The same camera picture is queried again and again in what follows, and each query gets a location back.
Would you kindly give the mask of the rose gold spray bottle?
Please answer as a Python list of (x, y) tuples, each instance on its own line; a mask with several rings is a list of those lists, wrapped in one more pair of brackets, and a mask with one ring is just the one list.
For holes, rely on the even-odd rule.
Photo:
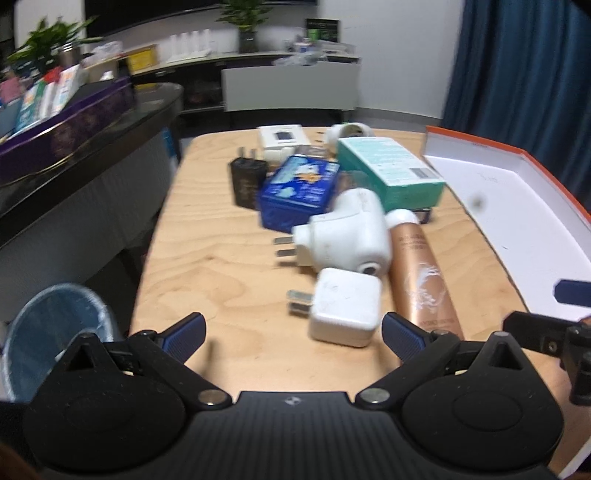
[(435, 254), (417, 215), (397, 209), (386, 215), (392, 244), (389, 271), (396, 311), (426, 330), (464, 332)]

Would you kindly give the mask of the white square charger plug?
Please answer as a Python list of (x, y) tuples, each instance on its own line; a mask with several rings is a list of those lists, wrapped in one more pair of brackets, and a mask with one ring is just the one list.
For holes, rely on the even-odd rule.
[(308, 336), (315, 341), (367, 347), (381, 322), (382, 281), (375, 276), (325, 268), (311, 294), (288, 290), (294, 315), (308, 317)]

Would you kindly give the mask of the white plug-in vaporizer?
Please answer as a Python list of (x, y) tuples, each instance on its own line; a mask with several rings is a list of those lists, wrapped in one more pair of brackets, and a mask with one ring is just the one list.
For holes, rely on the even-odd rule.
[(276, 257), (317, 272), (335, 268), (381, 277), (392, 262), (385, 211), (378, 195), (366, 188), (342, 192), (332, 211), (311, 216), (274, 244), (283, 245)]

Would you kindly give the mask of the teal cardboard box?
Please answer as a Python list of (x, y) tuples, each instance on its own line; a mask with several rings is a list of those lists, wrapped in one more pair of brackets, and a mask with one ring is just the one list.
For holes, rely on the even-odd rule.
[(387, 137), (339, 139), (337, 160), (356, 186), (378, 195), (386, 212), (431, 209), (446, 186), (423, 160)]

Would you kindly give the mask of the black charger plug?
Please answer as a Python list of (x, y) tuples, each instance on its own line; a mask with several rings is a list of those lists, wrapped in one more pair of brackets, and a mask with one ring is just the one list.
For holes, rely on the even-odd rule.
[(239, 147), (235, 159), (228, 166), (235, 205), (256, 210), (259, 207), (259, 191), (266, 182), (269, 165), (256, 158), (256, 151), (247, 154), (245, 147)]

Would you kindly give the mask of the blue cartoon tin box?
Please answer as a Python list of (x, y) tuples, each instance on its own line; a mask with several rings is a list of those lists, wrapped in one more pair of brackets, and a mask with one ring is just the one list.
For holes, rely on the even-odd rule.
[(339, 164), (294, 155), (287, 158), (259, 191), (260, 224), (290, 233), (311, 216), (324, 214), (337, 190)]

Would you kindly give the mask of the white round plug-in device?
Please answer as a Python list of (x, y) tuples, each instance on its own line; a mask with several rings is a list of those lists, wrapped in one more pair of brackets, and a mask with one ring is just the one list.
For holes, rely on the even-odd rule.
[(325, 130), (324, 144), (329, 154), (335, 156), (338, 150), (339, 139), (352, 137), (374, 137), (375, 132), (366, 124), (349, 122), (335, 124)]

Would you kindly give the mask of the small white product box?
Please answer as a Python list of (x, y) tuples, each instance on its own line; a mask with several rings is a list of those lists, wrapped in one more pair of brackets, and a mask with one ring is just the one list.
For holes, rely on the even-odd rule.
[(266, 125), (259, 126), (256, 131), (263, 159), (267, 162), (283, 163), (296, 152), (297, 147), (311, 145), (301, 125)]

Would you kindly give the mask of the orange white box tray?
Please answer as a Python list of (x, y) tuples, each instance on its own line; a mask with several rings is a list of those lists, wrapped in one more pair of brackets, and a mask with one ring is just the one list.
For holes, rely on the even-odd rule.
[(431, 127), (424, 158), (478, 225), (531, 313), (576, 322), (583, 306), (559, 303), (561, 280), (590, 278), (590, 215), (523, 149)]

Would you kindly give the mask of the blue lined trash bin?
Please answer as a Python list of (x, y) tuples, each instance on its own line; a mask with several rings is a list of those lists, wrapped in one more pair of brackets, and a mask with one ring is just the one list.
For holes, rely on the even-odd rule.
[(103, 342), (120, 338), (111, 310), (94, 291), (61, 283), (32, 297), (10, 323), (2, 350), (1, 379), (8, 400), (32, 400), (81, 333), (94, 333)]

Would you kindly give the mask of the blue curtain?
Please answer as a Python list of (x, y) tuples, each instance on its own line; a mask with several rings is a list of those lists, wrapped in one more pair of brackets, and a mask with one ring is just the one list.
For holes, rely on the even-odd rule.
[(441, 125), (528, 151), (587, 201), (589, 2), (466, 2)]

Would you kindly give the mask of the yellow box on cabinet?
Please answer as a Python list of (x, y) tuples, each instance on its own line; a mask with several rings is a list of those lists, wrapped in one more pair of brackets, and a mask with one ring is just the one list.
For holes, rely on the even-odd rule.
[(126, 52), (127, 64), (131, 74), (137, 74), (159, 64), (158, 46), (148, 44)]

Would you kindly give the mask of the white router with antennas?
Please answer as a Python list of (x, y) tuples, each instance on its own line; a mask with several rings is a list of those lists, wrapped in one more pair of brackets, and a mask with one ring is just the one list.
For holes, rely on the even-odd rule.
[(211, 55), (211, 30), (193, 30), (169, 37), (170, 55), (167, 63), (197, 60)]

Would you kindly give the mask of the white plastic bag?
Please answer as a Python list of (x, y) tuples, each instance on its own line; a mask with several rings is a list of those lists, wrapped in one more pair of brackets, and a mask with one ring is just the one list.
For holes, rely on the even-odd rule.
[(85, 62), (89, 65), (103, 61), (118, 58), (123, 52), (123, 43), (121, 41), (110, 41), (94, 47)]

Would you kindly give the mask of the potted plant on cabinet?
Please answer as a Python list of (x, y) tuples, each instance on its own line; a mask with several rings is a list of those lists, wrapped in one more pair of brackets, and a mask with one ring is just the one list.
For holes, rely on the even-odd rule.
[(263, 0), (226, 0), (221, 3), (218, 22), (228, 23), (238, 29), (238, 52), (256, 53), (257, 28), (266, 23), (273, 7)]

